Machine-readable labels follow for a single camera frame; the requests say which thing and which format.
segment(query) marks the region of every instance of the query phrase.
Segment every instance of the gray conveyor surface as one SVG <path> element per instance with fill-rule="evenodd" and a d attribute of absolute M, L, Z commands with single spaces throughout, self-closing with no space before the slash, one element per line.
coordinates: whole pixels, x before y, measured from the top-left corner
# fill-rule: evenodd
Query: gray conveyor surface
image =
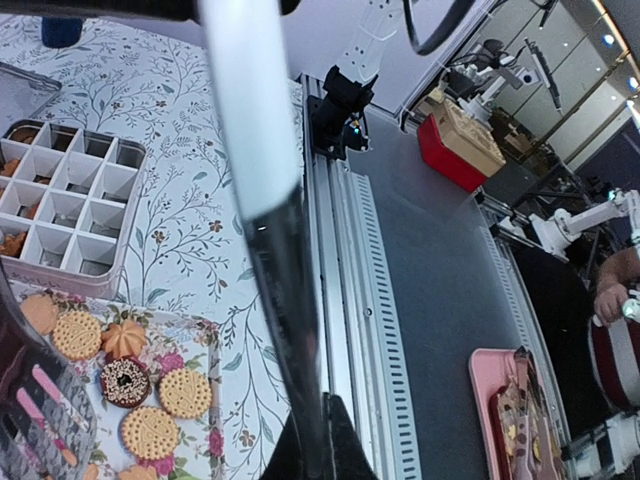
<path fill-rule="evenodd" d="M 373 150 L 349 160 L 373 188 L 423 476 L 487 478 L 468 361 L 476 348 L 517 348 L 519 336 L 483 218 L 469 194 L 422 161 L 415 134 L 376 111 L 367 119 Z"/>

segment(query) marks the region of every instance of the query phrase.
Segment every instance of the red box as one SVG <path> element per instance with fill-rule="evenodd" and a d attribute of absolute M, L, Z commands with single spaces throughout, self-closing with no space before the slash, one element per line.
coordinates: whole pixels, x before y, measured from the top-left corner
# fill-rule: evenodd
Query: red box
<path fill-rule="evenodd" d="M 420 125 L 418 141 L 425 163 L 467 192 L 473 192 L 487 180 L 485 175 L 449 150 L 442 142 L 433 115 L 429 115 L 429 118 Z"/>

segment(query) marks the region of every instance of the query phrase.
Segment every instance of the chocolate donut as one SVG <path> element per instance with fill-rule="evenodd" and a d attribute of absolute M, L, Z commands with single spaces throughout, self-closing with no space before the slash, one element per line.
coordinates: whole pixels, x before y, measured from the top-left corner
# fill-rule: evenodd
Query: chocolate donut
<path fill-rule="evenodd" d="M 100 373 L 100 384 L 104 398 L 122 408 L 139 406 L 151 393 L 149 375 L 129 357 L 107 363 Z"/>

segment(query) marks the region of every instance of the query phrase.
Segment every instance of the floral tray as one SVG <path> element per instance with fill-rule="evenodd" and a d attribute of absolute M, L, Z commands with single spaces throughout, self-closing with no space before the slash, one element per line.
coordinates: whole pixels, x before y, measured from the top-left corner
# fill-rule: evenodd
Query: floral tray
<path fill-rule="evenodd" d="M 28 295 L 42 292 L 42 288 L 17 282 L 13 282 L 11 286 L 19 301 Z M 102 396 L 99 376 L 105 363 L 104 352 L 101 351 L 91 360 L 74 362 L 76 372 L 86 384 L 98 421 L 91 463 L 98 467 L 99 473 L 97 476 L 85 476 L 85 480 L 117 479 L 119 472 L 136 463 L 152 465 L 161 479 L 222 479 L 224 455 L 217 327 L 202 317 L 154 312 L 66 293 L 53 292 L 52 295 L 61 312 L 89 311 L 105 327 L 109 323 L 131 318 L 146 328 L 149 344 L 138 359 L 146 366 L 154 391 L 144 405 L 160 406 L 155 387 L 165 373 L 175 368 L 191 368 L 208 375 L 213 390 L 213 402 L 208 415 L 197 420 L 176 419 L 180 427 L 180 444 L 170 457 L 155 462 L 137 462 L 125 448 L 119 432 L 120 423 L 129 410 L 107 403 Z"/>

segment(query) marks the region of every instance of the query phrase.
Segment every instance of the vine pattern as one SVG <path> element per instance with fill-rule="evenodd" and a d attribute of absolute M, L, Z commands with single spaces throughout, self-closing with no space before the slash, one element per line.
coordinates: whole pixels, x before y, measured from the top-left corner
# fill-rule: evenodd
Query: vine pattern
<path fill-rule="evenodd" d="M 218 325 L 226 475 L 259 478 L 288 405 L 235 210 L 205 52 L 104 20 L 87 20 L 76 46 L 50 50 L 38 18 L 15 17 L 0 25 L 0 54 L 63 83 L 40 118 L 146 148 L 116 300 Z M 290 92 L 302 152 L 302 90 L 291 82 Z"/>

